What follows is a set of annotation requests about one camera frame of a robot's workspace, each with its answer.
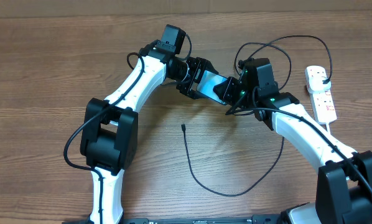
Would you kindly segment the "blue Galaxy smartphone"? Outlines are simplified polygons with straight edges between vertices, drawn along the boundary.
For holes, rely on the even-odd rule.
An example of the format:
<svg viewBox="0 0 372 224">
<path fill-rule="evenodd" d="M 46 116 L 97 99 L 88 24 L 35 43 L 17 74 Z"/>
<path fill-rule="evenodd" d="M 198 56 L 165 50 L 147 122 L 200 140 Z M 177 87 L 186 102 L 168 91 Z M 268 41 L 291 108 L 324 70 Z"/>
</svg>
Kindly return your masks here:
<svg viewBox="0 0 372 224">
<path fill-rule="evenodd" d="M 197 91 L 202 95 L 206 96 L 207 98 L 216 101 L 222 105 L 226 105 L 226 103 L 218 97 L 218 95 L 213 91 L 214 87 L 225 82 L 227 80 L 226 77 L 221 75 L 217 75 L 210 71 L 204 71 L 202 79 L 200 83 L 197 85 Z"/>
</svg>

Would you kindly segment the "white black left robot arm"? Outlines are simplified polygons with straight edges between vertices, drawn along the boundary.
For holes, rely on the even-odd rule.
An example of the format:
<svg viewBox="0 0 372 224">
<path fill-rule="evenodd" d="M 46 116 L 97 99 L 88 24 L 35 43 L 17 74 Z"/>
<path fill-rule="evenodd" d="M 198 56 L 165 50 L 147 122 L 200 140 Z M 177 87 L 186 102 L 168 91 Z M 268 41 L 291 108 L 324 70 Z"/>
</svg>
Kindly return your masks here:
<svg viewBox="0 0 372 224">
<path fill-rule="evenodd" d="M 184 30 L 166 25 L 161 39 L 135 53 L 137 63 L 115 92 L 88 102 L 83 124 L 65 143 L 65 162 L 92 174 L 93 209 L 86 223 L 122 223 L 121 189 L 137 149 L 139 112 L 158 86 L 169 78 L 191 99 L 223 103 L 214 87 L 224 77 L 211 62 L 178 56 L 187 39 Z"/>
</svg>

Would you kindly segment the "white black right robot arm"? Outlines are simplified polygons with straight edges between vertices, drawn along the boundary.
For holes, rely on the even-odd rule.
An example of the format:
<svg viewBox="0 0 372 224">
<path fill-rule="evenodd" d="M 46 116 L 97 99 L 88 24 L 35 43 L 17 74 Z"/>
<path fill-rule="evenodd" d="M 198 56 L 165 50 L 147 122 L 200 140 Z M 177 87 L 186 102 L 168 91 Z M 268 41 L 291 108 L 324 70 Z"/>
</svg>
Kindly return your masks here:
<svg viewBox="0 0 372 224">
<path fill-rule="evenodd" d="M 321 127 L 289 92 L 280 92 L 267 58 L 241 63 L 239 78 L 213 87 L 230 114 L 254 113 L 317 172 L 316 199 L 281 212 L 277 223 L 372 223 L 372 152 L 356 152 Z"/>
</svg>

